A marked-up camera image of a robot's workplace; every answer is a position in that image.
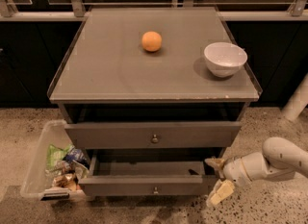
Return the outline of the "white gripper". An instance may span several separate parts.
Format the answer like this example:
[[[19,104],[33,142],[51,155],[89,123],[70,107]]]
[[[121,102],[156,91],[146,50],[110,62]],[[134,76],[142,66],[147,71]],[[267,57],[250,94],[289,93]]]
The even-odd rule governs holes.
[[[251,183],[241,158],[234,157],[227,161],[222,158],[209,158],[205,160],[205,163],[217,171],[223,169],[224,177],[227,179],[224,181],[218,180],[216,182],[206,200],[206,205],[208,207],[214,207],[232,195],[235,186],[244,187]]]

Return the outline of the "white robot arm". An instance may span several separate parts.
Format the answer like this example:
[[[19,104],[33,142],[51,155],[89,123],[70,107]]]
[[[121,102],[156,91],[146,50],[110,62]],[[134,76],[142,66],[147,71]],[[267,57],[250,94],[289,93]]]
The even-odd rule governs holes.
[[[282,137],[270,137],[261,152],[229,159],[210,158],[205,162],[219,174],[206,200],[208,207],[218,205],[232,195],[237,187],[253,181],[287,181],[296,173],[308,177],[308,152]]]

